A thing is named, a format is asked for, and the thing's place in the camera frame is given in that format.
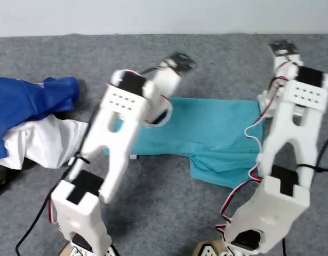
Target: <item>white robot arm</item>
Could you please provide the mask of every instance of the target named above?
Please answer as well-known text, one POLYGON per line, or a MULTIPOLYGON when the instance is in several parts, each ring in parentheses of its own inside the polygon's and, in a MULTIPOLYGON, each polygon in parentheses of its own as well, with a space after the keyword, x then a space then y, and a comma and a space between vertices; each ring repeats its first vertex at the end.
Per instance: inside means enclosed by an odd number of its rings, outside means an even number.
POLYGON ((273 118, 257 158, 262 179, 256 179, 259 185, 252 198, 228 218, 226 225, 220 225, 225 228, 221 231, 223 241, 219 242, 223 252, 211 243, 205 247, 204 243, 198 251, 217 253, 200 255, 267 253, 309 207, 312 166, 318 155, 316 142, 328 102, 328 74, 304 67, 290 41, 273 42, 270 47, 275 78, 269 90, 258 97, 262 118, 273 118), (300 123, 294 123, 294 117, 299 117, 300 123), (294 148, 296 171, 273 164, 275 155, 287 142, 294 148))
POLYGON ((113 198, 141 126, 159 126, 168 120, 172 106, 167 98, 194 65, 186 54, 175 53, 156 68, 152 81, 131 70, 114 72, 71 163, 68 181, 61 180, 51 195, 60 229, 76 247, 77 255, 113 255, 100 201, 109 203, 113 198), (115 131, 117 119, 122 124, 115 131), (107 176, 102 179, 84 168, 105 148, 109 149, 110 160, 107 176))

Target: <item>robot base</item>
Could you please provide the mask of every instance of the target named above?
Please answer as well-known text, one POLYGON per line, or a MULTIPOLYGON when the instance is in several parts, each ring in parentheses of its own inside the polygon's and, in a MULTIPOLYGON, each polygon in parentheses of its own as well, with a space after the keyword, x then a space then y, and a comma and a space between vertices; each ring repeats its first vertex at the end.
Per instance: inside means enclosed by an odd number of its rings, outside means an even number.
POLYGON ((200 241, 192 256, 233 256, 222 240, 200 241))
MULTIPOLYGON (((94 256, 93 253, 87 252, 86 250, 79 247, 72 246, 72 244, 67 243, 67 245, 60 251, 58 256, 94 256)), ((114 250, 114 247, 111 246, 106 252, 105 256, 119 256, 119 254, 114 250)))

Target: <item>white cloth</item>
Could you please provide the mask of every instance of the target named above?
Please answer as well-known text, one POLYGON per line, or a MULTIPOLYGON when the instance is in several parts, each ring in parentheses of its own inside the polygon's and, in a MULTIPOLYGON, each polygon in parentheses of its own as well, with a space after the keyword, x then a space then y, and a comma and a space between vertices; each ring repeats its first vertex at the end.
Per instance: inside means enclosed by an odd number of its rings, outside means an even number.
POLYGON ((26 157, 45 168, 59 168, 78 150, 86 128, 87 123, 54 115, 21 123, 6 132, 3 140, 9 156, 0 159, 0 165, 20 170, 26 157))

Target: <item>teal cloth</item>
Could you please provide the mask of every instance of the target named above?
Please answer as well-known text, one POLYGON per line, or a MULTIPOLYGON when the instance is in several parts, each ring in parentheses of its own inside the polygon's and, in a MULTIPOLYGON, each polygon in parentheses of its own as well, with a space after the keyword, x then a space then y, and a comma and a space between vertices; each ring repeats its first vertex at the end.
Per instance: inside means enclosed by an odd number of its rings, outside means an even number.
MULTIPOLYGON (((258 144, 244 129, 260 115, 244 100, 172 98, 173 113, 161 127, 144 126, 132 148, 136 155, 175 154, 190 158, 191 177, 234 188, 247 180, 258 144)), ((118 129, 121 122, 115 124, 118 129)), ((262 124, 249 130, 262 140, 262 124)))

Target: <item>gray carpet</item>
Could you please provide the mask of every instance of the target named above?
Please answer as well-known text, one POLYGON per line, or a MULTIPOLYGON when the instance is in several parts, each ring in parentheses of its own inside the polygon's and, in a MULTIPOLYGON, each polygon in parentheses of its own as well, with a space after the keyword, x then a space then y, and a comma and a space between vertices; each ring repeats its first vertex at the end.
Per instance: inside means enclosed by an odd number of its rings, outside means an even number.
MULTIPOLYGON (((184 50, 198 67, 183 80, 176 96, 255 100, 272 76, 266 45, 274 38, 294 40, 306 65, 328 73, 328 35, 70 35, 0 38, 0 76, 32 82, 48 76, 84 79, 88 95, 71 117, 87 121, 114 70, 143 70, 173 50, 184 50)), ((327 136, 328 111, 319 145, 327 136)), ((276 162, 295 167, 291 147, 284 148, 276 162)), ((107 166, 107 158, 100 156, 90 171, 104 176, 107 166)), ((323 166, 328 166, 328 151, 323 166)), ((39 166, 23 171, 0 196, 0 256, 14 255, 15 244, 61 172, 39 166)), ((185 256, 199 240, 218 237, 214 225, 222 223, 218 212, 229 192, 191 179, 187 158, 140 157, 131 162, 116 198, 102 207, 102 215, 121 255, 185 256)), ((241 191, 230 213, 252 193, 253 187, 241 191)), ((21 253, 53 256, 65 242, 44 213, 21 253)), ((328 255, 328 173, 315 176, 311 207, 293 225, 287 251, 289 256, 328 255)), ((268 255, 282 255, 281 244, 268 255)))

